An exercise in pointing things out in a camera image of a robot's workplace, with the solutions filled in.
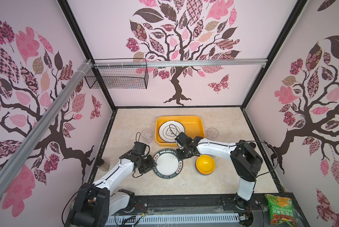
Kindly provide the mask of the white plate dark green rim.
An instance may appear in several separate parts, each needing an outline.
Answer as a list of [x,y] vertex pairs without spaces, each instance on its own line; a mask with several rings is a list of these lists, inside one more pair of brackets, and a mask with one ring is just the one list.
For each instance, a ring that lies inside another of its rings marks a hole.
[[165,148],[158,151],[153,160],[155,166],[154,173],[162,179],[172,179],[178,176],[183,168],[183,161],[177,156],[176,150]]

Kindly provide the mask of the white plate black flower outline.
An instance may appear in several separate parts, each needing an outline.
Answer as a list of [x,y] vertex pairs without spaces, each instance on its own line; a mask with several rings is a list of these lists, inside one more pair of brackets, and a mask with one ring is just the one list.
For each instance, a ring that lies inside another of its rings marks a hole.
[[159,137],[166,143],[175,143],[175,139],[182,132],[185,133],[185,127],[177,121],[167,121],[158,130]]

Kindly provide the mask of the clear plastic cup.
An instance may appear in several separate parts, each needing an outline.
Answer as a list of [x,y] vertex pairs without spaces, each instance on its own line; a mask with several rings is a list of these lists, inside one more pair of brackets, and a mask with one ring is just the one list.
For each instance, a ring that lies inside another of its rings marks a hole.
[[154,133],[151,129],[144,129],[141,132],[141,141],[145,144],[151,144],[153,142]]
[[215,141],[219,136],[219,131],[216,128],[208,128],[206,130],[206,138]]

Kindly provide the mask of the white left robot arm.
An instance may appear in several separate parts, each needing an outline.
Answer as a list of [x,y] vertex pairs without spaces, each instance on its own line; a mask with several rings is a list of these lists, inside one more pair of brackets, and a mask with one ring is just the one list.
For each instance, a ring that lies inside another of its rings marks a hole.
[[84,183],[75,193],[76,199],[64,226],[103,227],[117,211],[133,208],[133,192],[121,189],[115,193],[114,190],[136,170],[142,176],[156,166],[149,151],[149,145],[135,142],[133,148],[120,156],[116,166],[105,176],[92,184]]

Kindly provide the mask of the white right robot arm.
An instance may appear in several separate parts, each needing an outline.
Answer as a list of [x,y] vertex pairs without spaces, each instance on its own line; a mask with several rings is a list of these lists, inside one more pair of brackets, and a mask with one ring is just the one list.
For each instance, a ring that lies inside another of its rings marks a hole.
[[255,142],[240,140],[237,143],[225,143],[198,136],[192,139],[183,132],[175,141],[179,146],[176,154],[180,160],[211,155],[232,161],[239,176],[239,187],[233,203],[239,210],[250,209],[257,174],[263,164],[262,157],[255,151]]

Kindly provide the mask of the yellow plastic bin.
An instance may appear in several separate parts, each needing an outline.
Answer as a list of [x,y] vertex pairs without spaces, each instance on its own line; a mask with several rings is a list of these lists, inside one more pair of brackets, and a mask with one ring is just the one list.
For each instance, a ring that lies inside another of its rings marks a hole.
[[166,143],[159,137],[159,127],[167,121],[177,121],[184,125],[185,134],[194,139],[195,137],[205,137],[203,122],[200,117],[195,115],[174,115],[174,116],[161,116],[156,121],[155,127],[155,141],[162,147],[175,147],[175,143]]

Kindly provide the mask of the yellow upturned bowl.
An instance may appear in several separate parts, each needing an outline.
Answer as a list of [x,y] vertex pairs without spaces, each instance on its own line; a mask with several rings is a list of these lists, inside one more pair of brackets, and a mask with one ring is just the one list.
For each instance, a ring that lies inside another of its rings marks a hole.
[[216,168],[214,159],[208,155],[201,155],[195,162],[197,171],[202,175],[210,175]]

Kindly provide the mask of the yellow bottle right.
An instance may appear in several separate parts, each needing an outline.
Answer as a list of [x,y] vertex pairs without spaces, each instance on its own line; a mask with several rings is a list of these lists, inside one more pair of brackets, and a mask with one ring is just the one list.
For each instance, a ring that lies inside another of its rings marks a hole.
[[250,145],[253,149],[255,149],[255,148],[257,147],[256,143],[254,143],[254,142],[249,142],[249,145]]

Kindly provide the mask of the white vented strip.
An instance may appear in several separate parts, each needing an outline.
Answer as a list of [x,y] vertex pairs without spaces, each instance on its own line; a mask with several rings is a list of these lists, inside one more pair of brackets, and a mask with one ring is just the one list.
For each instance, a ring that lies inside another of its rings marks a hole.
[[125,227],[132,226],[159,226],[161,224],[212,224],[212,223],[239,223],[240,217],[236,213],[225,214],[173,214],[173,215],[129,215],[111,216],[105,226],[117,227],[124,224]]

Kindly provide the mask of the green snack bag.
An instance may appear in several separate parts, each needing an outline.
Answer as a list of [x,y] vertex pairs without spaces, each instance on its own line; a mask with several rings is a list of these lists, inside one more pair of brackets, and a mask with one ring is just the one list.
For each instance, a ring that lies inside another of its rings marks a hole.
[[291,198],[272,194],[265,194],[265,198],[268,201],[271,225],[287,223],[290,227],[296,226]]

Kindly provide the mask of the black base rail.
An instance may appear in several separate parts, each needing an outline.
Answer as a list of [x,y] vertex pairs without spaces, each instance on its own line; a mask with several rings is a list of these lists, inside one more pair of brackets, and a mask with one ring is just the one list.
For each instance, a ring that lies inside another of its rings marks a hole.
[[144,211],[206,207],[220,207],[225,211],[263,211],[268,208],[268,201],[262,194],[254,194],[248,202],[241,201],[236,194],[136,195],[129,206]]

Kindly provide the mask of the aluminium rail back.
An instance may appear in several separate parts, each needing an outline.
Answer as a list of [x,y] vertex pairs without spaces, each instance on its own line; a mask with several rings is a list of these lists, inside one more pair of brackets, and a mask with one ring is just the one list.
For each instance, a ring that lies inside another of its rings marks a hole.
[[99,62],[96,60],[94,66],[97,67],[185,67],[185,66],[228,66],[228,65],[266,65],[268,59],[230,59],[230,60],[195,60],[195,61],[123,61],[114,62],[114,59],[107,59],[106,62]]

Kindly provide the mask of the aluminium rail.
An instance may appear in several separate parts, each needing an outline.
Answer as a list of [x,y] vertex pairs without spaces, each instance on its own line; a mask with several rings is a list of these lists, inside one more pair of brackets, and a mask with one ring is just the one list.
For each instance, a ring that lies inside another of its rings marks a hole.
[[123,61],[114,62],[114,59],[107,59],[106,62],[99,62],[96,60],[94,66],[97,67],[185,67],[185,66],[228,66],[228,65],[266,65],[268,59],[230,59],[230,60],[195,60],[195,61]]
[[9,158],[8,162],[0,170],[0,198],[5,193],[7,187],[16,177],[29,155],[43,137],[54,118],[59,114],[70,95],[74,92],[79,82],[91,70],[93,61],[85,60],[76,70],[73,78],[68,81],[65,88],[60,92],[53,104],[44,113],[38,124],[32,129],[29,135],[23,140],[17,151]]

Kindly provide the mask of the aluminium rail left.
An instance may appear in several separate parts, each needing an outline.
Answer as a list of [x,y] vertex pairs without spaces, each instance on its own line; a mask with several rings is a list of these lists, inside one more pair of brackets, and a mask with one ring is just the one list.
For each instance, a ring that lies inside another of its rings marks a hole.
[[43,137],[54,118],[59,114],[70,95],[74,92],[79,82],[91,70],[93,61],[85,60],[76,70],[73,78],[68,81],[65,88],[60,92],[53,104],[44,113],[38,124],[32,129],[29,135],[23,140],[17,151],[9,158],[8,162],[0,170],[0,198],[5,193],[7,187],[16,177],[29,155]]

